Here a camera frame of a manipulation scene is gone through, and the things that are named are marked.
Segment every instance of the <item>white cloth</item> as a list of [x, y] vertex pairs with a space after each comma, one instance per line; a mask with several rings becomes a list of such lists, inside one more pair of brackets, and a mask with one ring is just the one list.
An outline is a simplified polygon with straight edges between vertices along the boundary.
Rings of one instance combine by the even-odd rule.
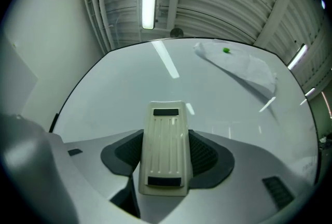
[[[223, 52], [223, 48], [229, 48], [230, 52]], [[266, 98], [273, 97], [275, 75], [263, 60], [248, 54], [239, 47], [217, 40], [208, 44], [198, 43], [194, 46], [194, 50], [199, 57], [245, 80]]]

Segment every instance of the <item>black rubber pad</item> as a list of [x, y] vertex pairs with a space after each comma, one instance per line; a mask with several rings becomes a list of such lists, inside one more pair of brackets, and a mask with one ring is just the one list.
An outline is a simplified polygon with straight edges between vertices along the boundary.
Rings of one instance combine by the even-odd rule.
[[114, 174], [130, 177], [142, 153], [143, 129], [103, 148], [100, 157]]
[[160, 178], [160, 177], [148, 177], [148, 185], [155, 186], [181, 186], [181, 178]]
[[80, 153], [82, 153], [82, 152], [83, 152], [83, 151], [80, 150], [80, 149], [78, 149], [78, 148], [68, 150], [68, 154], [69, 154], [69, 156], [74, 156], [74, 155], [80, 154]]
[[279, 210], [283, 209], [294, 199], [293, 195], [278, 177], [273, 176], [262, 181]]
[[178, 115], [178, 109], [154, 109], [154, 116]]
[[189, 130], [190, 159], [193, 178], [190, 189], [213, 188], [232, 172], [233, 154], [226, 148]]

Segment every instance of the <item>white surface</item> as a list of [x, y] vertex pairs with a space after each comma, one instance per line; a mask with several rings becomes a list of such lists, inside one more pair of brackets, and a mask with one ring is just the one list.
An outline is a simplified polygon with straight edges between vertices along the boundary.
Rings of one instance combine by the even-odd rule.
[[313, 184], [317, 142], [305, 96], [288, 68], [272, 53], [231, 43], [265, 61], [276, 73], [275, 100], [241, 83], [195, 55], [197, 42], [170, 39], [163, 43], [179, 73], [173, 79], [152, 43], [107, 54], [78, 84], [64, 105], [54, 132], [64, 142], [108, 136], [144, 125], [150, 101], [190, 103], [188, 127], [266, 149]]
[[13, 0], [2, 27], [38, 78], [22, 115], [48, 131], [75, 84], [101, 58], [84, 0]]
[[[155, 116], [155, 109], [178, 109], [178, 115]], [[180, 178], [181, 188], [149, 186], [149, 177]], [[143, 135], [139, 192], [185, 197], [191, 178], [186, 104], [180, 101], [149, 103]]]
[[48, 139], [62, 183], [74, 201], [79, 223], [145, 223], [119, 210], [91, 187], [67, 154], [58, 135], [48, 134]]
[[21, 114], [37, 81], [0, 30], [0, 112]]

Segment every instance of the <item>black vent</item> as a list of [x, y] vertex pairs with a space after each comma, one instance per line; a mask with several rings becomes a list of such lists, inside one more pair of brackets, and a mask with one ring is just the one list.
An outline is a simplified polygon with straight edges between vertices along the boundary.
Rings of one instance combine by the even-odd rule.
[[293, 195], [278, 177], [273, 176], [262, 181], [279, 210], [283, 209], [294, 199]]
[[218, 160], [218, 153], [212, 147], [189, 134], [192, 173], [195, 177], [211, 169]]
[[136, 168], [141, 160], [143, 133], [115, 149], [115, 156]]

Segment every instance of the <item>black rectangle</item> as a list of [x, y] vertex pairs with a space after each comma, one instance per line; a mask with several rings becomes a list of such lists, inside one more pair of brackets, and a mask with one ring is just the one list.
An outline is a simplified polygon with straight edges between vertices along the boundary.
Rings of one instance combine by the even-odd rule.
[[80, 154], [82, 152], [83, 151], [80, 150], [80, 149], [78, 149], [78, 148], [74, 148], [74, 149], [68, 150], [69, 156], [74, 156], [74, 155]]
[[262, 181], [279, 210], [283, 209], [294, 199], [291, 192], [278, 177], [273, 176]]
[[154, 116], [178, 115], [178, 109], [154, 109]]
[[148, 177], [147, 184], [156, 186], [181, 186], [181, 178]]

